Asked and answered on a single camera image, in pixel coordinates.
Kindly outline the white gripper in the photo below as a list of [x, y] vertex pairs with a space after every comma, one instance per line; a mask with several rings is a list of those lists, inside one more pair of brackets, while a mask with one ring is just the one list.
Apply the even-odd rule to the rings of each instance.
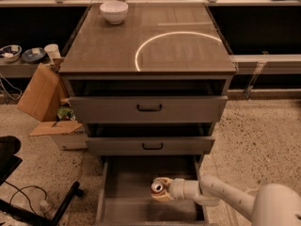
[[194, 201], [201, 194], [197, 180], [184, 180], [180, 178], [157, 177], [155, 184], [168, 186], [168, 192], [152, 193], [151, 197], [157, 202], [169, 202], [172, 200]]

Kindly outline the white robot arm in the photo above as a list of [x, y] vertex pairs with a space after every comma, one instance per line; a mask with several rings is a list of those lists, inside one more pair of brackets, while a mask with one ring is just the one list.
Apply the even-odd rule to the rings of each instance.
[[158, 202], [193, 201], [214, 206], [224, 201], [252, 226], [301, 226], [301, 196], [287, 186], [269, 184], [251, 196], [218, 178], [204, 174], [198, 180], [157, 177], [151, 196]]

